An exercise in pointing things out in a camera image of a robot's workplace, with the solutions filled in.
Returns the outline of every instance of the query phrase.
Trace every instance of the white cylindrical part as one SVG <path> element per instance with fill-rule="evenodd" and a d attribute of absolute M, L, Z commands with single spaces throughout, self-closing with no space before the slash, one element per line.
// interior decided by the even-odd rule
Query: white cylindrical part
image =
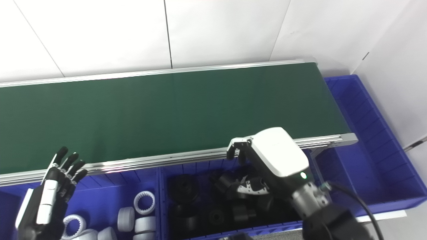
<path fill-rule="evenodd" d="M 153 203 L 147 209 L 140 209 L 138 207 L 138 202 L 144 196 L 149 196 L 153 200 Z M 155 207 L 154 194 L 151 193 L 150 191 L 142 191 L 142 192 L 138 193 L 134 199 L 134 207 L 135 207 L 135 210 L 141 215 L 148 215 L 148 214 L 152 213 L 154 211 L 154 207 Z"/>
<path fill-rule="evenodd" d="M 67 226 L 68 224 L 73 221 L 73 220 L 77 220 L 79 222 L 79 229 L 77 230 L 77 232 L 73 235 L 68 235 L 67 234 Z M 81 216 L 77 215 L 77 214 L 72 214 L 72 215 L 68 215 L 64 218 L 64 225 L 65 225 L 65 229 L 64 229 L 64 233 L 62 234 L 62 239 L 64 240 L 71 240 L 77 236 L 79 236 L 83 230 L 86 229 L 86 221 L 84 218 L 82 218 Z"/>
<path fill-rule="evenodd" d="M 146 233 L 141 233 L 141 234 L 137 234 L 133 237 L 133 240 L 154 240 L 156 237 L 156 233 L 155 232 L 146 232 Z"/>
<path fill-rule="evenodd" d="M 121 208 L 117 216 L 117 229 L 123 232 L 130 232 L 135 224 L 135 210 L 133 207 Z"/>
<path fill-rule="evenodd" d="M 98 233 L 98 240 L 117 240 L 117 236 L 112 227 L 107 227 Z"/>
<path fill-rule="evenodd" d="M 156 217 L 142 217 L 135 221 L 135 233 L 156 231 Z"/>
<path fill-rule="evenodd" d="M 73 238 L 72 240 L 97 240 L 98 231 L 94 229 L 84 230 L 78 237 Z"/>

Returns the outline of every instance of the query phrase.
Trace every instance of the robotic finger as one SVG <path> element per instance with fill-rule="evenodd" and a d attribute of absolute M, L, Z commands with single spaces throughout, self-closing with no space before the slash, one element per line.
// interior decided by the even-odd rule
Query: robotic finger
<path fill-rule="evenodd" d="M 49 164 L 41 185 L 27 191 L 15 222 L 19 240 L 61 239 L 67 202 L 78 181 L 87 174 L 85 169 L 76 174 L 85 164 L 80 160 L 72 165 L 79 157 L 77 153 L 61 164 L 67 152 L 68 149 L 62 147 Z"/>

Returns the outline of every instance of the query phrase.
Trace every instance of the blue storage crate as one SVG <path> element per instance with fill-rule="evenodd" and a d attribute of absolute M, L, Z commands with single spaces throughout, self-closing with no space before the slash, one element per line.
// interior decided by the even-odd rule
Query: blue storage crate
<path fill-rule="evenodd" d="M 135 235 L 134 231 L 119 232 L 117 230 L 119 209 L 133 207 L 135 196 L 141 191 L 148 190 L 154 193 L 157 199 L 155 210 L 149 216 L 156 216 L 156 240 L 160 240 L 158 170 L 158 168 L 152 168 L 86 176 L 78 183 L 76 191 L 68 203 L 66 216 L 78 214 L 86 220 L 87 228 L 93 228 L 97 231 L 111 226 L 118 239 L 131 240 Z M 1 239 L 17 239 L 15 218 L 20 203 L 23 201 L 26 190 L 37 186 L 39 183 L 0 187 Z M 142 205 L 146 205 L 145 208 L 151 204 L 150 199 L 146 198 L 142 198 L 140 202 Z M 143 216 L 135 212 L 135 219 L 140 217 Z M 77 224 L 71 224 L 68 229 L 75 232 L 77 227 Z"/>
<path fill-rule="evenodd" d="M 427 199 L 427 189 L 357 75 L 325 78 L 359 142 L 327 149 L 316 158 L 325 180 L 355 191 L 373 213 L 408 209 Z M 363 209 L 342 193 L 332 200 Z"/>
<path fill-rule="evenodd" d="M 192 174 L 196 176 L 197 182 L 200 188 L 200 195 L 197 202 L 201 202 L 202 205 L 209 205 L 213 203 L 211 199 L 211 184 L 208 180 L 209 172 L 213 170 L 235 170 L 239 167 L 239 164 L 236 159 L 229 161 L 226 159 L 198 162 L 198 163 L 189 163 L 189 164 L 179 164 L 172 165 L 167 167 L 161 167 L 160 174 L 160 215 L 161 215 L 161 239 L 170 240 L 169 236 L 169 223 L 168 223 L 168 209 L 171 205 L 175 204 L 168 197 L 167 192 L 167 179 L 172 176 L 180 174 Z M 246 232 L 250 236 L 268 234 L 280 231 L 288 231 L 302 227 L 302 221 L 295 222 L 285 222 L 273 225 L 264 225 L 251 228 L 245 228 L 235 231 L 228 231 L 223 233 L 216 233 L 207 236 L 200 236 L 191 238 L 191 240 L 208 240 L 208 239 L 218 239 L 220 237 L 228 236 L 237 232 Z"/>

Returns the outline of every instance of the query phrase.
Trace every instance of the black plastic part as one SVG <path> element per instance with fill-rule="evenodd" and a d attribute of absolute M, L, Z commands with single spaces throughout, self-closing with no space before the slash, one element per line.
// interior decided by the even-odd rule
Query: black plastic part
<path fill-rule="evenodd" d="M 257 199 L 257 210 L 259 212 L 268 213 L 274 204 L 274 197 L 271 194 L 261 195 Z"/>
<path fill-rule="evenodd" d="M 301 220 L 289 201 L 274 198 L 271 194 L 259 196 L 255 207 L 257 218 L 266 224 Z"/>
<path fill-rule="evenodd" d="M 199 196 L 199 185 L 190 174 L 181 174 L 168 180 L 168 193 L 173 201 L 189 204 Z"/>
<path fill-rule="evenodd" d="M 224 205 L 213 205 L 206 209 L 203 217 L 205 234 L 231 230 L 232 215 Z"/>
<path fill-rule="evenodd" d="M 225 171 L 222 174 L 213 172 L 209 175 L 213 188 L 219 194 L 225 194 L 227 189 L 236 181 L 236 177 L 230 171 Z"/>
<path fill-rule="evenodd" d="M 235 201 L 231 207 L 233 220 L 237 226 L 246 225 L 251 219 L 256 218 L 255 209 L 250 208 L 245 201 Z"/>
<path fill-rule="evenodd" d="M 200 230 L 199 210 L 191 205 L 175 205 L 170 208 L 169 220 L 173 237 L 178 239 L 194 237 Z"/>
<path fill-rule="evenodd" d="M 366 228 L 357 222 L 348 209 L 333 203 L 303 221 L 302 236 L 305 240 L 372 239 Z"/>

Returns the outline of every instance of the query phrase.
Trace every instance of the white plastic part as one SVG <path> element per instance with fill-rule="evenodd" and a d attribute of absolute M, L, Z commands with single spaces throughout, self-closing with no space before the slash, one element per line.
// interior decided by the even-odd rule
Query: white plastic part
<path fill-rule="evenodd" d="M 56 200 L 57 189 L 58 182 L 56 180 L 48 179 L 44 181 L 43 192 L 41 194 L 40 205 L 38 207 L 35 223 L 50 223 L 50 218 L 52 217 L 52 208 Z"/>
<path fill-rule="evenodd" d="M 98 233 L 98 240 L 117 240 L 117 236 L 112 227 L 107 227 Z"/>
<path fill-rule="evenodd" d="M 307 156 L 281 127 L 265 129 L 255 134 L 252 148 L 278 177 L 290 176 L 309 166 Z"/>
<path fill-rule="evenodd" d="M 156 237 L 155 232 L 146 232 L 146 233 L 135 235 L 133 237 L 133 240 L 154 240 L 155 237 Z"/>
<path fill-rule="evenodd" d="M 67 226 L 73 220 L 77 220 L 79 222 L 79 229 L 77 230 L 77 232 L 75 234 L 68 235 L 67 234 Z M 64 225 L 65 225 L 65 229 L 64 229 L 64 233 L 62 234 L 62 239 L 64 239 L 64 240 L 71 240 L 71 239 L 79 236 L 86 229 L 85 219 L 82 218 L 81 216 L 77 215 L 77 214 L 72 214 L 72 215 L 66 216 L 64 218 Z"/>
<path fill-rule="evenodd" d="M 135 221 L 135 233 L 156 231 L 156 217 L 142 217 Z"/>
<path fill-rule="evenodd" d="M 117 216 L 117 229 L 119 231 L 130 232 L 135 224 L 135 210 L 133 207 L 121 208 Z"/>
<path fill-rule="evenodd" d="M 151 204 L 151 206 L 148 209 L 140 209 L 138 207 L 139 200 L 144 196 L 149 196 L 153 200 L 153 203 Z M 154 194 L 152 194 L 150 191 L 142 191 L 136 195 L 136 197 L 134 199 L 134 208 L 135 208 L 136 212 L 138 212 L 141 215 L 148 215 L 154 211 L 154 207 L 155 207 L 155 198 L 154 198 Z"/>
<path fill-rule="evenodd" d="M 72 240 L 97 240 L 98 231 L 95 229 L 86 229 L 79 236 L 73 238 Z"/>
<path fill-rule="evenodd" d="M 21 207 L 19 208 L 18 215 L 16 216 L 16 220 L 15 220 L 15 228 L 16 229 L 18 229 L 19 224 L 21 223 L 22 217 L 24 216 L 25 209 L 28 206 L 28 202 L 31 198 L 33 191 L 34 191 L 34 189 L 29 188 L 27 190 L 27 193 L 25 194 L 24 200 L 22 201 Z"/>

